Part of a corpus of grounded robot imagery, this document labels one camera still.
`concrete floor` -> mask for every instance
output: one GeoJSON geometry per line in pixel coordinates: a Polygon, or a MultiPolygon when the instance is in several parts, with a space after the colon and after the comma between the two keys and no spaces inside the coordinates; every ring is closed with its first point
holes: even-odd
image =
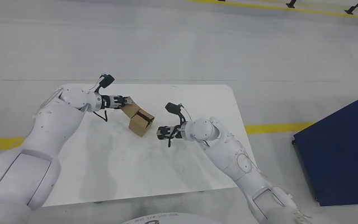
{"type": "Polygon", "coordinates": [[[328,3],[335,4],[340,6],[355,6],[357,4],[356,0],[299,0],[297,2],[304,3],[328,3]]]}
{"type": "MultiPolygon", "coordinates": [[[[63,83],[229,85],[245,124],[311,122],[358,96],[357,19],[184,0],[0,2],[0,136],[24,136],[63,83]]],[[[249,136],[258,167],[307,212],[356,223],[357,206],[318,207],[290,141],[249,136]]],[[[235,211],[237,188],[48,207],[31,223],[121,223],[159,212],[255,223],[235,211]]]]}

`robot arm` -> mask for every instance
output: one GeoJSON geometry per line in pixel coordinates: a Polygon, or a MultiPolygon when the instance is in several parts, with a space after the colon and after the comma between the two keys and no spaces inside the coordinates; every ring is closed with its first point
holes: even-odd
{"type": "MultiPolygon", "coordinates": [[[[180,104],[169,103],[166,109],[183,117],[180,107],[180,104]]],[[[217,119],[187,122],[181,118],[180,125],[159,127],[157,136],[168,139],[169,143],[172,138],[196,141],[213,164],[237,184],[258,223],[310,223],[288,193],[263,177],[245,148],[217,119]]]]}
{"type": "MultiPolygon", "coordinates": [[[[111,83],[108,77],[100,87],[111,83]]],[[[59,88],[41,105],[24,143],[0,154],[0,223],[26,223],[30,212],[45,203],[60,174],[58,154],[87,111],[132,104],[129,97],[98,91],[59,88]]]]}

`cardboard box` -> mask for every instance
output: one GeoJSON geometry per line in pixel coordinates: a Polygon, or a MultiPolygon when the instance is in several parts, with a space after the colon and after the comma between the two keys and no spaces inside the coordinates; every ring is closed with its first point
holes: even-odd
{"type": "Polygon", "coordinates": [[[140,108],[135,102],[122,108],[122,111],[130,117],[128,128],[136,135],[143,137],[152,126],[154,116],[140,108]]]}

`tabletop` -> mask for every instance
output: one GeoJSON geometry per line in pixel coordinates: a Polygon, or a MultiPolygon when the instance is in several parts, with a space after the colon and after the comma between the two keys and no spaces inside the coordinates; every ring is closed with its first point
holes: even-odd
{"type": "Polygon", "coordinates": [[[62,171],[44,206],[236,187],[197,143],[174,139],[168,148],[167,141],[157,139],[159,126],[179,123],[164,108],[168,102],[182,103],[193,120],[218,118],[255,162],[233,91],[226,85],[112,84],[100,93],[131,96],[155,116],[154,123],[140,138],[128,129],[130,119],[121,110],[109,110],[108,122],[87,113],[59,154],[62,171]]]}

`yellow floor line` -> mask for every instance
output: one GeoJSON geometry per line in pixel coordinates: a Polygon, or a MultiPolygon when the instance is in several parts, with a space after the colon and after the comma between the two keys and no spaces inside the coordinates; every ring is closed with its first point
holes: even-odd
{"type": "Polygon", "coordinates": [[[247,134],[268,134],[280,132],[299,132],[314,122],[303,123],[287,123],[287,124],[259,124],[259,125],[245,125],[247,134]]]}
{"type": "MultiPolygon", "coordinates": [[[[314,124],[314,122],[245,125],[245,129],[247,134],[299,132],[312,124],[314,124]]],[[[9,150],[18,147],[23,143],[23,140],[24,137],[0,138],[0,150],[9,150]]]]}
{"type": "Polygon", "coordinates": [[[248,3],[239,3],[239,2],[221,2],[218,0],[188,0],[189,2],[199,2],[199,3],[211,3],[211,4],[222,4],[227,6],[240,6],[240,7],[249,7],[249,8],[261,8],[263,10],[282,10],[282,11],[295,11],[295,12],[304,12],[311,14],[319,15],[329,15],[329,16],[339,16],[339,17],[352,17],[358,18],[358,15],[349,15],[345,12],[327,12],[320,10],[307,10],[303,8],[288,8],[287,6],[265,6],[260,4],[248,4],[248,3]]]}
{"type": "Polygon", "coordinates": [[[23,137],[0,138],[0,150],[16,148],[23,143],[23,137]]]}

